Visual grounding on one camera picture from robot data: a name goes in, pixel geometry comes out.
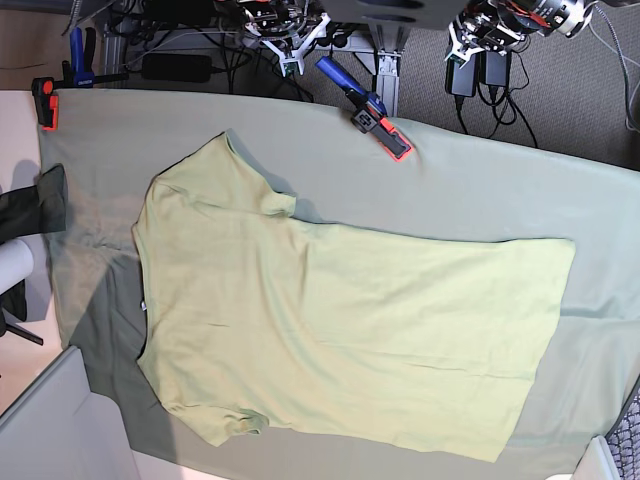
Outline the aluminium table leg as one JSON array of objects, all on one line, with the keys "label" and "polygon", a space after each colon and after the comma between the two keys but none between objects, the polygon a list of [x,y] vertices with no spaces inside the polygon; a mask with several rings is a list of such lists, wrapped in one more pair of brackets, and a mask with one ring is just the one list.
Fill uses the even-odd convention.
[{"label": "aluminium table leg", "polygon": [[368,27],[372,53],[363,54],[359,59],[372,74],[372,86],[388,115],[395,117],[399,103],[401,58],[410,29],[381,22],[369,22]]}]

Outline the grey-green table cloth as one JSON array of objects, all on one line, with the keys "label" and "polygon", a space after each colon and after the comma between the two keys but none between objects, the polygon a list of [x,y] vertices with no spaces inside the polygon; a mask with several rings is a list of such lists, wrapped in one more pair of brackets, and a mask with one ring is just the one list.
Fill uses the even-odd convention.
[{"label": "grey-green table cloth", "polygon": [[[64,167],[67,228],[48,239],[61,341],[114,400],[131,446],[232,479],[543,479],[575,468],[617,420],[639,376],[639,176],[410,120],[393,161],[339,110],[265,98],[143,90],[60,94],[39,136]],[[519,423],[493,463],[346,437],[267,429],[220,447],[167,414],[136,359],[145,337],[131,235],[152,178],[231,131],[296,214],[425,238],[555,237],[576,246],[561,319]]]}]

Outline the black power adapter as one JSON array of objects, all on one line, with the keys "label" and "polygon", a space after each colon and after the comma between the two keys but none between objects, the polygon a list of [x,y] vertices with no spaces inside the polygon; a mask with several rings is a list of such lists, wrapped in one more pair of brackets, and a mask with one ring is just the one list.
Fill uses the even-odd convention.
[{"label": "black power adapter", "polygon": [[446,67],[445,91],[449,95],[464,98],[476,94],[477,65],[476,57],[472,57],[464,65],[449,59]]},{"label": "black power adapter", "polygon": [[480,57],[480,83],[489,87],[509,86],[512,55],[498,52],[483,52]]}]

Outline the grey patterned bin right bottom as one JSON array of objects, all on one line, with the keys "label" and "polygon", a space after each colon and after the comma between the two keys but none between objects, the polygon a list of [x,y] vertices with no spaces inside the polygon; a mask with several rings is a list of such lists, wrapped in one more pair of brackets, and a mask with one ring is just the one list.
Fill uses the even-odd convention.
[{"label": "grey patterned bin right bottom", "polygon": [[639,380],[624,402],[614,425],[594,437],[572,479],[639,480]]}]

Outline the black power brick under table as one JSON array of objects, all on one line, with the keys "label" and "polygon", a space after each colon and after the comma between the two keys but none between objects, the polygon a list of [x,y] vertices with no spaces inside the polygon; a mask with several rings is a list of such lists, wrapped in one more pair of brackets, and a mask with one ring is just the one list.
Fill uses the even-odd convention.
[{"label": "black power brick under table", "polygon": [[142,59],[146,80],[205,83],[212,75],[212,60],[204,55],[151,53]]}]

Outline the blue orange clamp centre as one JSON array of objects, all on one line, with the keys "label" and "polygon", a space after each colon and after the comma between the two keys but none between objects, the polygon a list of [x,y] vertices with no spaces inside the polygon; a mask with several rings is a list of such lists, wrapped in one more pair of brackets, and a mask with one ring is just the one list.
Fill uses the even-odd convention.
[{"label": "blue orange clamp centre", "polygon": [[413,145],[388,120],[386,107],[377,94],[366,90],[330,56],[321,57],[316,67],[354,105],[351,122],[361,133],[371,134],[396,162],[403,161],[413,151]]}]

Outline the black power adapter left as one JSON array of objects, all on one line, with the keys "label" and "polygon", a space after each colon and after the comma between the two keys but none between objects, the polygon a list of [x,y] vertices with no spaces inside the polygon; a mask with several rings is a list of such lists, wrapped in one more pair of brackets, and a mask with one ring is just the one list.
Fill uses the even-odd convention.
[{"label": "black power adapter left", "polygon": [[464,65],[449,59],[446,67],[445,91],[449,95],[464,98],[476,94],[477,65],[476,57],[472,57]]}]

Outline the grey bin left bottom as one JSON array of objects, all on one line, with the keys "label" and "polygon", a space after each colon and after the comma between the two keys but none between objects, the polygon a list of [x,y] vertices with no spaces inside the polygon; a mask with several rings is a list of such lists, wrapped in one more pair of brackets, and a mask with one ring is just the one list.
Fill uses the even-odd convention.
[{"label": "grey bin left bottom", "polygon": [[140,477],[120,409],[90,390],[79,349],[60,354],[2,413],[1,477]]}]

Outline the dark green cloth piece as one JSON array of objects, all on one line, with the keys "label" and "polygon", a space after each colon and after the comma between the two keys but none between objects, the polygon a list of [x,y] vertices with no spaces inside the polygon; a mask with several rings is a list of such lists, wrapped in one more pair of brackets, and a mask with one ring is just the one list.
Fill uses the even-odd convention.
[{"label": "dark green cloth piece", "polygon": [[66,230],[67,181],[61,164],[33,186],[1,195],[1,242]]}]

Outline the light green T-shirt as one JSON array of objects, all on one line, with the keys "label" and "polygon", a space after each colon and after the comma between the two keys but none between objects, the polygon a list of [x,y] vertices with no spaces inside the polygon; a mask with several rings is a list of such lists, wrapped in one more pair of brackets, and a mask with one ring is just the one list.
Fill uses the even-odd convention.
[{"label": "light green T-shirt", "polygon": [[493,462],[557,328],[576,248],[295,218],[219,135],[156,176],[133,228],[138,364],[206,442],[285,428]]}]

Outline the black power adapter right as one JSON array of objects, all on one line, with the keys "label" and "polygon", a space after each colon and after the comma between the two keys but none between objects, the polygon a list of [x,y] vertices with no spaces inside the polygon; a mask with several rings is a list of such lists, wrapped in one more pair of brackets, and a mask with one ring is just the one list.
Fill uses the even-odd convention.
[{"label": "black power adapter right", "polygon": [[512,55],[498,52],[483,52],[480,57],[480,83],[489,87],[509,86]]}]

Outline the blue orange clamp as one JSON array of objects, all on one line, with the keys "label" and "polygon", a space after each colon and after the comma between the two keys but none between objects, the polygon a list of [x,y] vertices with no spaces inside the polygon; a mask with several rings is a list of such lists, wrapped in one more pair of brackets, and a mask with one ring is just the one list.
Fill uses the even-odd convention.
[{"label": "blue orange clamp", "polygon": [[34,78],[31,83],[31,94],[34,100],[38,125],[44,131],[55,131],[58,128],[59,96],[58,90],[73,88],[93,88],[126,81],[127,72],[96,75],[92,69],[96,51],[97,32],[93,27],[82,30],[75,27],[70,33],[71,61],[62,62],[63,78]]},{"label": "blue orange clamp", "polygon": [[351,122],[361,133],[371,134],[396,162],[403,161],[413,151],[413,145],[388,120],[386,107],[377,94],[366,90],[330,56],[321,57],[316,67],[354,105]]}]

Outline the white cylindrical post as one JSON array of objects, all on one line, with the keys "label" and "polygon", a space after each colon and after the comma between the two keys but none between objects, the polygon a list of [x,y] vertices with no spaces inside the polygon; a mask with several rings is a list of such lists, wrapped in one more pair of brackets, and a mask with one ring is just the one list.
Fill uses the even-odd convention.
[{"label": "white cylindrical post", "polygon": [[25,280],[33,271],[34,257],[29,246],[20,239],[0,247],[0,293],[3,294]]}]

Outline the blue orange clamp left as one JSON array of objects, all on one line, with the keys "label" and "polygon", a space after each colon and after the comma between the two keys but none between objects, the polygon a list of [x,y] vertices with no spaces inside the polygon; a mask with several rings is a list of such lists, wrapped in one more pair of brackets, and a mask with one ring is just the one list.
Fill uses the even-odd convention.
[{"label": "blue orange clamp left", "polygon": [[73,88],[93,88],[126,81],[127,72],[96,75],[92,69],[96,51],[97,32],[93,27],[82,30],[75,27],[70,33],[71,61],[62,62],[63,78],[34,78],[31,83],[31,94],[34,100],[38,125],[44,131],[55,131],[58,128],[59,96],[58,90]]}]

